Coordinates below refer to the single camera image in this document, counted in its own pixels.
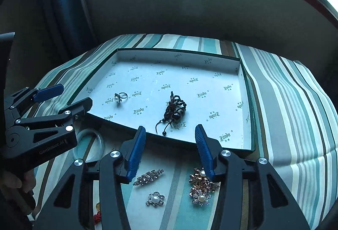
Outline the person's left hand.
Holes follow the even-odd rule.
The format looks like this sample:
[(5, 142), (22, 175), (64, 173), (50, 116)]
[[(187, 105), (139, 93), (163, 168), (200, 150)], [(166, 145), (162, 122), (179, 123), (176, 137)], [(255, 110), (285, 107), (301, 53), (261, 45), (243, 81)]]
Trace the person's left hand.
[(4, 171), (1, 174), (1, 185), (7, 186), (12, 189), (19, 189), (27, 193), (34, 189), (36, 185), (36, 179), (34, 170), (30, 170), (23, 175), (23, 180), (20, 180), (17, 176), (11, 172)]

